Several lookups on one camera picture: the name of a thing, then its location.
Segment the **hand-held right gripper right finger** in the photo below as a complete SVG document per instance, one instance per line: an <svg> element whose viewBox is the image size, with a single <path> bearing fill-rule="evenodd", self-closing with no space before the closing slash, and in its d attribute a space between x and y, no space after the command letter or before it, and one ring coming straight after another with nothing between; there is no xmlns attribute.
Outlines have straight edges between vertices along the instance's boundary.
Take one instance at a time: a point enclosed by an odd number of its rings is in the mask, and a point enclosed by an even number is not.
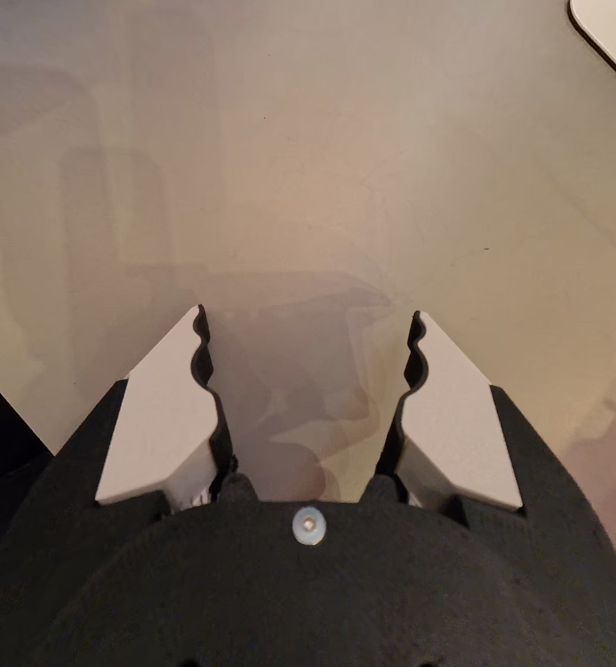
<svg viewBox="0 0 616 667"><path fill-rule="evenodd" d="M443 512L456 497L520 510L491 382L426 312L414 312L407 347L407 390L375 473L424 510Z"/></svg>

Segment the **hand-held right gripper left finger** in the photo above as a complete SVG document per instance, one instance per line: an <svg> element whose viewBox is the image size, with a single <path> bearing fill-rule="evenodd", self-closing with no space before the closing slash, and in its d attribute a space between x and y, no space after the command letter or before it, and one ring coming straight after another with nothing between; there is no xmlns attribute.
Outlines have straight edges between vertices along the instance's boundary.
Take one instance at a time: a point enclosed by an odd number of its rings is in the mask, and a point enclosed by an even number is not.
<svg viewBox="0 0 616 667"><path fill-rule="evenodd" d="M99 505L160 491L172 510L214 501L236 469L203 305L197 305L129 372L102 475Z"/></svg>

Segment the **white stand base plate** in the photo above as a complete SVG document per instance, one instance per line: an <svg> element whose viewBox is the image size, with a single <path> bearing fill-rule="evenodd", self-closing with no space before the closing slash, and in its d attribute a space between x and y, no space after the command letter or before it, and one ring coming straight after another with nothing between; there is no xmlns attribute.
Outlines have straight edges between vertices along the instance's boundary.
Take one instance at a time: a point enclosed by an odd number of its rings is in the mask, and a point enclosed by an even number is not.
<svg viewBox="0 0 616 667"><path fill-rule="evenodd" d="M568 1L575 29L616 72L616 1Z"/></svg>

